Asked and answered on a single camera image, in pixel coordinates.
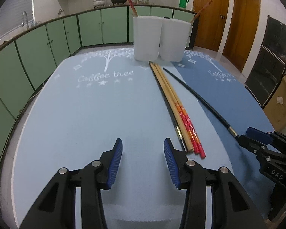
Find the cardboard box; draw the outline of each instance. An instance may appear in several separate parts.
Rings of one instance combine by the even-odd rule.
[[[264,113],[276,131],[286,126],[286,76],[264,108]]]

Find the sink faucet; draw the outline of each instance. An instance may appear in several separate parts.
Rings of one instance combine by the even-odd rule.
[[[30,27],[29,27],[28,15],[27,15],[27,12],[26,12],[26,11],[24,11],[24,12],[22,13],[22,24],[21,24],[21,26],[22,26],[22,27],[24,26],[24,16],[26,17],[26,24],[27,24],[27,30],[28,30]]]

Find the bundle of chopsticks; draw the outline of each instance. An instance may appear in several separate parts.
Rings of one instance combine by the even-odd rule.
[[[158,64],[151,61],[149,64],[156,77],[182,149],[185,152],[194,151],[195,154],[200,154],[201,158],[205,158],[206,155],[197,136],[197,132],[174,88]]]

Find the white plastic container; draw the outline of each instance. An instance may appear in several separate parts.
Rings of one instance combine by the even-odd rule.
[[[134,58],[154,61],[158,58],[163,18],[139,16],[133,18]]]
[[[188,42],[191,24],[177,19],[163,19],[159,54],[165,61],[180,62]]]

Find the white label on box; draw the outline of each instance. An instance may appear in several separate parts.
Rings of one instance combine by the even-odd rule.
[[[283,97],[277,96],[277,103],[283,104]]]

